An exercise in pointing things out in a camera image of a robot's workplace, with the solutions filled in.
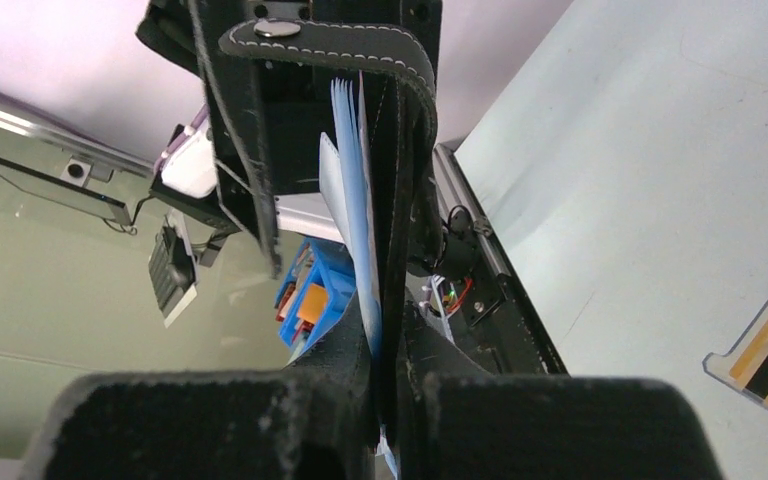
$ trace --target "paper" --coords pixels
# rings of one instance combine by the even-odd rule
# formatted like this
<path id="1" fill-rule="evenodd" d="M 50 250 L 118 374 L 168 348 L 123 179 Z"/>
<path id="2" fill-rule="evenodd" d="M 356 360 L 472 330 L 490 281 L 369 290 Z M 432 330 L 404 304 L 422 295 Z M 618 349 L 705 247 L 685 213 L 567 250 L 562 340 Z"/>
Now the paper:
<path id="1" fill-rule="evenodd" d="M 363 77 L 359 84 L 357 108 L 352 83 L 345 80 L 331 82 L 331 106 L 337 132 L 337 151 L 335 155 L 333 145 L 323 134 L 320 138 L 320 188 L 352 256 L 364 331 L 372 358 L 377 359 L 381 345 L 381 302 L 369 188 Z"/>

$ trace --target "computer monitor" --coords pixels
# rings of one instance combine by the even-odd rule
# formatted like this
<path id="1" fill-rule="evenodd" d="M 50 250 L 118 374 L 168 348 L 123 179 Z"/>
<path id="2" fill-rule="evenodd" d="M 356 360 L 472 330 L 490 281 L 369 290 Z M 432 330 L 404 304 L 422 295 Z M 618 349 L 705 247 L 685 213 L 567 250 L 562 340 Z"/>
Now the computer monitor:
<path id="1" fill-rule="evenodd" d="M 1 157 L 0 178 L 28 195 L 119 225 L 131 225 L 128 207 L 123 202 Z"/>

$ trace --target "floor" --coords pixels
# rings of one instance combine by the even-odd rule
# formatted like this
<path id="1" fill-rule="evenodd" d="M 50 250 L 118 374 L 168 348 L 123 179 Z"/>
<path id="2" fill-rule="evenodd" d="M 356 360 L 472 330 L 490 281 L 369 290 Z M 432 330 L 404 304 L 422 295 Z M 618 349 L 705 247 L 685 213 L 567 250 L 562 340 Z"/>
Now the floor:
<path id="1" fill-rule="evenodd" d="M 53 175 L 67 160 L 4 130 L 0 156 Z M 130 209 L 147 186 L 125 174 L 90 184 Z M 199 296 L 163 327 L 146 264 L 165 212 L 148 202 L 131 237 L 0 180 L 0 457 L 19 457 L 57 393 L 88 372 L 286 363 L 271 305 L 278 284 L 246 234 L 231 237 L 214 266 L 201 270 Z M 188 226 L 194 241 L 210 234 L 196 222 Z M 294 254 L 300 238 L 283 240 L 285 255 Z"/>
<path id="2" fill-rule="evenodd" d="M 574 375 L 675 385 L 726 478 L 768 411 L 706 374 L 768 299 L 768 2 L 577 0 L 457 151 Z"/>

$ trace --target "desk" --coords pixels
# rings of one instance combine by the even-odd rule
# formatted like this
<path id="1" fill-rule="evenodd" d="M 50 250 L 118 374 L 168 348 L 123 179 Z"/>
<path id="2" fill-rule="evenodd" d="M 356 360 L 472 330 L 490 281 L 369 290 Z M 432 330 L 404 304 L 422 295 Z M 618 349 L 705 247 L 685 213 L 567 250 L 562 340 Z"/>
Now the desk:
<path id="1" fill-rule="evenodd" d="M 578 0 L 456 156 L 570 372 L 674 384 L 768 478 L 702 368 L 768 298 L 768 2 Z"/>

